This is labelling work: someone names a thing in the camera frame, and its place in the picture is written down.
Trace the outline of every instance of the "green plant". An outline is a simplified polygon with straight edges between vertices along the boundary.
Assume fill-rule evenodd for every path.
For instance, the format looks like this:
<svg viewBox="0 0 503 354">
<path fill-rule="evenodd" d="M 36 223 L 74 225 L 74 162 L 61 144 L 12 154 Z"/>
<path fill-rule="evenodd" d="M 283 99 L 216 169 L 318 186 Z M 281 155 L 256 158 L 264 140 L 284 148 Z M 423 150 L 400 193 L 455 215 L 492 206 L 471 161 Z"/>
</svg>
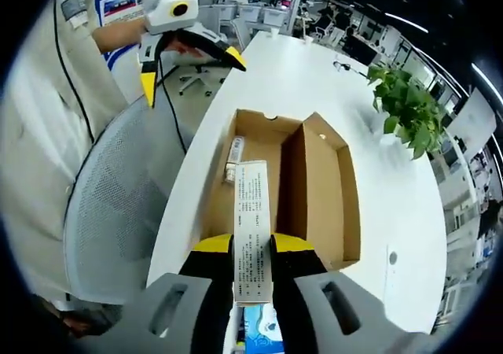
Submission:
<svg viewBox="0 0 503 354">
<path fill-rule="evenodd" d="M 412 76 L 401 69 L 370 66 L 369 84 L 381 80 L 374 89 L 374 109 L 390 116 L 384 121 L 384 133 L 395 133 L 414 150 L 414 159 L 439 148 L 443 128 L 442 109 L 437 101 Z"/>
</svg>

